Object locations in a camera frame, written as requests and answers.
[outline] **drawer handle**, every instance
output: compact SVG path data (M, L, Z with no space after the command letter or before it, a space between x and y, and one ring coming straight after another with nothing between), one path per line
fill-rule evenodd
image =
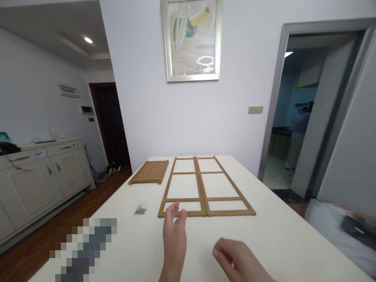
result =
M14 159L14 160L10 160L10 161L20 161L20 160L23 160L23 159L27 159L29 158L30 156L26 156L26 157L20 157L18 159Z

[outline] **tiled floor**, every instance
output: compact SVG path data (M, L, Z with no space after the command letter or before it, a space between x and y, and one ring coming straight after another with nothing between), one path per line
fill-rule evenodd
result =
M294 173L284 169L285 161L268 155L263 183L269 189L290 189Z

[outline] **white table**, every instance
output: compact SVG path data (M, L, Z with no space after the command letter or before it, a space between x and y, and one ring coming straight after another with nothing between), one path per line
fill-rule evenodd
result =
M187 218L188 247L181 281L227 281L212 256L220 237L244 241L278 282L373 281L232 156L216 157L257 215ZM164 219L157 214L174 157L148 159L166 159L170 163L162 185L129 186L129 178L90 219L117 218L117 235L101 252L100 265L96 263L90 282L158 280L163 265ZM146 214L134 215L143 202L148 203ZM67 244L61 257L69 257L74 248L73 243ZM50 259L30 281L54 281L57 261Z

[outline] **hand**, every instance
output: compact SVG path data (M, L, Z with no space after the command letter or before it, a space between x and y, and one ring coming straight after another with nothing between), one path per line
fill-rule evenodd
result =
M274 281L244 242L221 238L213 256L231 282Z
M186 210L174 222L179 211L179 202L173 203L166 210L163 225L164 264L159 282L179 282L187 252L187 235L185 233Z

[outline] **ceiling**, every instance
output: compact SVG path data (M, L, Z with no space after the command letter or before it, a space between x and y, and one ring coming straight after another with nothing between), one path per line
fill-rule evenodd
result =
M111 67L99 1L1 8L0 27L81 67Z
M356 33L321 35L299 34L290 36L286 50L293 51L293 53L285 58L283 72L293 73L300 71L306 55L306 49L328 48L336 43L347 40L354 36L354 34Z

